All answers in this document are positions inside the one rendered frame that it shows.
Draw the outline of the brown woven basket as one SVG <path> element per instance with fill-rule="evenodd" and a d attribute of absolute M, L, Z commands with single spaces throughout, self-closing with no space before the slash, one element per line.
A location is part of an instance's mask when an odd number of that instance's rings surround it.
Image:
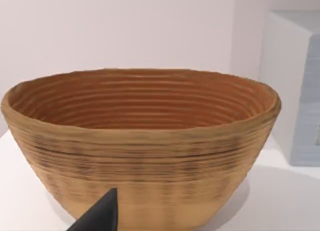
<path fill-rule="evenodd" d="M 246 178 L 281 110 L 265 83 L 104 68 L 23 81 L 1 112 L 36 176 L 79 218 L 117 189 L 119 231 L 191 231 Z"/>

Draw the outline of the light blue rack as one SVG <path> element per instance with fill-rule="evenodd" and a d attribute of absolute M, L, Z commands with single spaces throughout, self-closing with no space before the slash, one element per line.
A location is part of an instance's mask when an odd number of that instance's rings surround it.
<path fill-rule="evenodd" d="M 281 99 L 272 136 L 287 162 L 320 167 L 320 9 L 268 13 L 259 80 Z"/>

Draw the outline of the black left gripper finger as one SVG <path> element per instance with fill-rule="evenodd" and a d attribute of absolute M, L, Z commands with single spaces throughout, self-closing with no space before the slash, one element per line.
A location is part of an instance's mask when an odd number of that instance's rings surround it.
<path fill-rule="evenodd" d="M 118 192 L 111 188 L 67 231 L 118 231 Z"/>

